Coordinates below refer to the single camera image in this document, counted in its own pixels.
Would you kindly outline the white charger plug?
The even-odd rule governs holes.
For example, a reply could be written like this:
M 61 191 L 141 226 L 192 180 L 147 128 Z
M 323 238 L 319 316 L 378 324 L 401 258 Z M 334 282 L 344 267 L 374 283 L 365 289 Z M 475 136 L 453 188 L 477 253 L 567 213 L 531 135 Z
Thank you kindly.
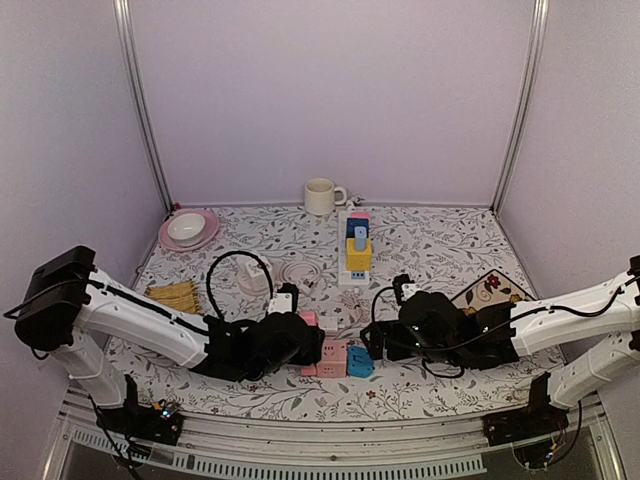
M 339 331 L 340 318 L 336 316 L 322 316 L 318 318 L 318 327 L 329 333 Z

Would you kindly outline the white tiger cube socket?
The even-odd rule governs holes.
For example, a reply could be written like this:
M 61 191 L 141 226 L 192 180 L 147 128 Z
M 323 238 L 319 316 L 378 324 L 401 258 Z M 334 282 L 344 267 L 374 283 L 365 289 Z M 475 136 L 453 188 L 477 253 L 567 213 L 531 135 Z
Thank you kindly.
M 252 259 L 239 260 L 236 280 L 242 292 L 250 296 L 266 295 L 270 292 L 269 278 L 273 277 L 273 268 L 268 260 L 264 261 L 268 275 L 260 264 Z

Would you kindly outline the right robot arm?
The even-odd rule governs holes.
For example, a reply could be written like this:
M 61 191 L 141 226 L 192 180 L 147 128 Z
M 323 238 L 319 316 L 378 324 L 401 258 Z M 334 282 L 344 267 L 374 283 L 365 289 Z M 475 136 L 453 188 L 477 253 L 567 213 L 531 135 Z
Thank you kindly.
M 372 319 L 360 337 L 374 360 L 418 357 L 463 371 L 486 370 L 563 343 L 600 337 L 578 359 L 549 373 L 541 393 L 517 415 L 517 427 L 537 436 L 586 394 L 639 361 L 639 259 L 596 286 L 538 301 L 506 301 L 472 313 L 440 292 L 419 289 L 408 276 L 391 287 L 395 320 Z

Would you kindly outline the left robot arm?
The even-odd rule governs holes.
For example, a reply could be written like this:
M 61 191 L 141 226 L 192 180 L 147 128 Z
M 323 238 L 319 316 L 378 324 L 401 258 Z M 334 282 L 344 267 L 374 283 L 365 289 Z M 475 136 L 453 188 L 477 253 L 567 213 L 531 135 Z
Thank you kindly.
M 132 399 L 131 382 L 106 359 L 93 331 L 229 382 L 257 381 L 283 365 L 321 359 L 324 332 L 297 313 L 288 291 L 270 293 L 263 319 L 227 322 L 220 313 L 184 313 L 140 295 L 98 269 L 94 257 L 77 246 L 41 265 L 23 301 L 4 316 L 22 343 L 55 358 L 128 434 L 148 426 L 148 412 Z

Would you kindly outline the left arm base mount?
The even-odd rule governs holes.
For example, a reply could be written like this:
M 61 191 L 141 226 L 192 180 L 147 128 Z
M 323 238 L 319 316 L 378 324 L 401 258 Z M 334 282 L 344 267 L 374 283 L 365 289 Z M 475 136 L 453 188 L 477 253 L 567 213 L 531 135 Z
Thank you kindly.
M 117 408 L 97 408 L 96 424 L 124 435 L 127 438 L 147 440 L 176 446 L 182 432 L 184 417 L 180 406 L 175 402 L 161 399 L 150 406 L 138 402 L 135 381 L 125 376 L 126 396 L 124 403 Z

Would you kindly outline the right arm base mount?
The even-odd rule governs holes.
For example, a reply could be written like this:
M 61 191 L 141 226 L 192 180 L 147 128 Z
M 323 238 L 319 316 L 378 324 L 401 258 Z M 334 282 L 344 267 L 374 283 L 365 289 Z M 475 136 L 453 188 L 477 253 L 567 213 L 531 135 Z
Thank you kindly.
M 483 434 L 490 446 L 551 434 L 569 425 L 567 410 L 550 403 L 547 392 L 550 376 L 544 373 L 532 381 L 524 407 L 482 417 Z

